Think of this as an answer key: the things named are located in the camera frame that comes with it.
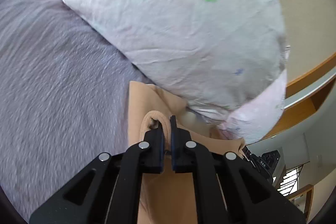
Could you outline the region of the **tan long-sleeve shirt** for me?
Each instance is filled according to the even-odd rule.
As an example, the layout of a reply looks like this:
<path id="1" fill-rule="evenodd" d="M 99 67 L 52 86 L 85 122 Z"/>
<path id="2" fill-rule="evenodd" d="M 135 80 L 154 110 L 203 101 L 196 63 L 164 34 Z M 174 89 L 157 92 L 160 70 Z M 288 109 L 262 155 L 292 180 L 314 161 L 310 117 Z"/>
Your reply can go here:
<path id="1" fill-rule="evenodd" d="M 187 102 L 152 84 L 132 81 L 129 84 L 128 142 L 134 145 L 144 139 L 155 121 L 163 127 L 165 150 L 171 150 L 170 117 L 177 117 L 178 127 L 190 132 L 191 139 L 209 151 L 224 154 L 232 151 L 243 156 L 244 139 L 219 139 L 219 131 L 212 127 L 205 135 L 201 123 L 192 129 L 181 117 Z M 193 178 L 190 173 L 175 173 L 171 156 L 164 158 L 161 174 L 144 174 L 138 208 L 138 223 L 197 223 Z"/>

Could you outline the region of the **wooden headboard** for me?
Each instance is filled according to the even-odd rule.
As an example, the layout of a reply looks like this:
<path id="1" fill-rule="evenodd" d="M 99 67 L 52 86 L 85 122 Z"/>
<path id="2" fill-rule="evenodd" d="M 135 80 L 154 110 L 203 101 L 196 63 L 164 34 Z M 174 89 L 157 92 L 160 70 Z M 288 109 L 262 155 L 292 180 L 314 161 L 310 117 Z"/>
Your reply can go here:
<path id="1" fill-rule="evenodd" d="M 332 54 L 312 70 L 288 83 L 286 87 L 286 99 L 293 99 L 294 101 L 285 107 L 282 117 L 274 128 L 264 136 L 264 139 L 275 137 L 277 134 L 290 129 L 317 112 L 329 95 L 335 83 L 335 76 L 330 76 L 323 80 L 322 84 L 313 88 L 312 91 L 308 91 L 307 88 L 322 80 L 334 68 L 335 54 Z"/>

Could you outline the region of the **lilac bed sheet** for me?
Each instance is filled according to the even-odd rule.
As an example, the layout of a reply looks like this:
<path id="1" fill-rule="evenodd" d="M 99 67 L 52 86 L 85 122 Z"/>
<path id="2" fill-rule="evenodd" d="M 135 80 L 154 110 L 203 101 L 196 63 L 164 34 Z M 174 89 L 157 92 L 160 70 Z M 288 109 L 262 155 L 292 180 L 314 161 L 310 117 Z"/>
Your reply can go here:
<path id="1" fill-rule="evenodd" d="M 149 82 L 61 0 L 1 0 L 1 187 L 24 220 L 126 150 L 131 81 Z"/>

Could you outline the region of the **left floral pillow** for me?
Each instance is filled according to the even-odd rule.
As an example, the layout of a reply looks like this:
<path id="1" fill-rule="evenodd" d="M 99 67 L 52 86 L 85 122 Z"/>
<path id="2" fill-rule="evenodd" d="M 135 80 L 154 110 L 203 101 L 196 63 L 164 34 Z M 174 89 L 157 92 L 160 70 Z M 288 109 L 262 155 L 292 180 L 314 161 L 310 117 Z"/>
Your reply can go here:
<path id="1" fill-rule="evenodd" d="M 284 111 L 279 0 L 62 0 L 225 139 L 262 139 Z"/>

